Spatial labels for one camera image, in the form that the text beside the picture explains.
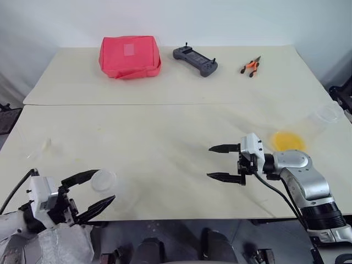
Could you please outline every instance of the pink pouch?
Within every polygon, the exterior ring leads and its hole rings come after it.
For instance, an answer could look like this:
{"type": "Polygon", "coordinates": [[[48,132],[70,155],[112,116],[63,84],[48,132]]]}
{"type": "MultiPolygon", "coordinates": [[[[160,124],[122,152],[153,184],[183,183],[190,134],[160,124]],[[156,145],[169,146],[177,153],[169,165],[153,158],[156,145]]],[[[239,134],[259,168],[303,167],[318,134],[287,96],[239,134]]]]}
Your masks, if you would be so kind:
{"type": "Polygon", "coordinates": [[[156,76],[161,69],[153,36],[104,37],[99,64],[105,74],[116,79],[156,76]]]}

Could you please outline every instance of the gray controller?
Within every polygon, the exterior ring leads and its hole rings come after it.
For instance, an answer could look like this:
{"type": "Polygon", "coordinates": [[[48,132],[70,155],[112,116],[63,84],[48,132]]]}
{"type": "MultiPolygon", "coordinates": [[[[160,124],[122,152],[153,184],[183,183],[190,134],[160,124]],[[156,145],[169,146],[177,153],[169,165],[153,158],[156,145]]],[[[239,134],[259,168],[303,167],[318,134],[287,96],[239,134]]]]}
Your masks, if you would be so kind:
{"type": "Polygon", "coordinates": [[[194,51],[192,47],[186,46],[174,49],[173,56],[175,59],[182,59],[200,71],[200,75],[207,77],[218,68],[218,63],[214,59],[208,59],[202,54],[194,51]]]}

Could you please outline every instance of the black cable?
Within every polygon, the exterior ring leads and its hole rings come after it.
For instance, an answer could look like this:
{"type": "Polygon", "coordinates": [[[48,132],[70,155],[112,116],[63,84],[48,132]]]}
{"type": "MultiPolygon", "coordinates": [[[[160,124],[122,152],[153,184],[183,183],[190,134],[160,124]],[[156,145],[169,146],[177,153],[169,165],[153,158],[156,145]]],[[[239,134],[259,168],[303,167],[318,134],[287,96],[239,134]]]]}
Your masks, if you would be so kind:
{"type": "Polygon", "coordinates": [[[298,218],[298,219],[301,220],[301,221],[300,221],[301,224],[302,224],[303,227],[307,230],[307,225],[305,224],[305,222],[304,222],[304,220],[303,220],[303,216],[302,216],[301,212],[299,211],[299,209],[298,209],[296,203],[294,202],[293,197],[292,197],[292,195],[291,195],[291,193],[290,193],[290,190],[288,189],[288,186],[287,186],[286,182],[283,180],[283,178],[281,178],[281,182],[282,182],[282,184],[284,185],[285,190],[286,190],[286,192],[287,192],[287,194],[288,194],[288,197],[290,198],[290,200],[291,200],[293,206],[295,207],[297,214],[299,215],[299,218],[298,218]]]}
{"type": "Polygon", "coordinates": [[[288,206],[291,208],[292,212],[295,214],[295,216],[297,217],[298,221],[301,223],[301,225],[303,227],[305,227],[304,222],[302,221],[302,219],[299,217],[298,213],[296,212],[295,208],[292,206],[292,204],[290,203],[290,201],[287,199],[287,197],[280,192],[278,189],[276,189],[274,186],[271,186],[269,183],[267,183],[265,180],[263,180],[257,172],[254,173],[255,177],[265,186],[267,186],[269,189],[273,190],[275,193],[277,193],[278,195],[280,195],[285,202],[288,204],[288,206]]]}
{"type": "Polygon", "coordinates": [[[24,175],[22,180],[20,180],[20,182],[17,183],[15,188],[10,192],[9,196],[7,196],[4,204],[1,206],[0,215],[2,215],[2,213],[5,211],[7,204],[9,203],[11,198],[14,196],[14,194],[17,192],[17,190],[21,187],[21,185],[29,178],[30,175],[35,175],[35,174],[37,174],[37,171],[34,169],[31,169],[29,172],[27,172],[26,175],[24,175]]]}

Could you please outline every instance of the white table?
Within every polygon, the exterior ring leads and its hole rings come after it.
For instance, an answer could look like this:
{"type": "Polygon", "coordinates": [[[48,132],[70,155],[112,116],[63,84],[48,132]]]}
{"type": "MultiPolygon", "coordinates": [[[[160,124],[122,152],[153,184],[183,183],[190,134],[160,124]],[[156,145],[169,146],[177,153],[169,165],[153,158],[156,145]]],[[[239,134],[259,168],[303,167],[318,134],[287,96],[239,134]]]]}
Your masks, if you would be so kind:
{"type": "Polygon", "coordinates": [[[99,48],[61,48],[24,100],[26,105],[176,105],[201,103],[304,102],[326,97],[293,46],[195,47],[216,57],[218,69],[209,77],[188,63],[175,60],[175,47],[160,47],[159,76],[137,80],[108,78],[98,64],[99,48]],[[255,78],[250,60],[261,56],[255,78]]]}
{"type": "MultiPolygon", "coordinates": [[[[314,101],[301,101],[297,107],[288,100],[254,98],[253,104],[25,106],[0,152],[0,200],[33,167],[57,184],[78,172],[108,168],[130,184],[132,204],[109,206],[96,220],[292,217],[282,199],[254,177],[240,186],[206,176],[237,172],[236,154],[208,152],[209,147],[240,142],[252,131],[266,140],[274,129],[317,107],[314,101]],[[49,147],[33,154],[47,139],[49,147]]],[[[330,101],[328,96],[322,99],[320,104],[330,101]]],[[[352,213],[351,135],[344,118],[308,151],[343,214],[352,213]]],[[[284,191],[280,182],[271,184],[284,191]]],[[[26,188],[27,183],[7,211],[28,200],[26,188]]],[[[73,187],[69,194],[80,212],[101,198],[90,183],[73,187]]]]}

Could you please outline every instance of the orange pliers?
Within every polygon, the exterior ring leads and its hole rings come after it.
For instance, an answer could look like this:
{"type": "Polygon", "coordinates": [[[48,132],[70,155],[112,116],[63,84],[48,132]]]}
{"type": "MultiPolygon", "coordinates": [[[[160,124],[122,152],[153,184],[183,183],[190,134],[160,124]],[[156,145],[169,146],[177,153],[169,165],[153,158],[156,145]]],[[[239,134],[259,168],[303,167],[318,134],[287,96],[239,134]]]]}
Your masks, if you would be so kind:
{"type": "Polygon", "coordinates": [[[254,70],[249,74],[249,77],[252,78],[254,74],[257,72],[260,57],[261,56],[259,56],[255,60],[251,60],[250,63],[248,63],[245,67],[243,67],[243,69],[241,70],[241,73],[243,74],[246,71],[246,68],[254,68],[254,70]]]}

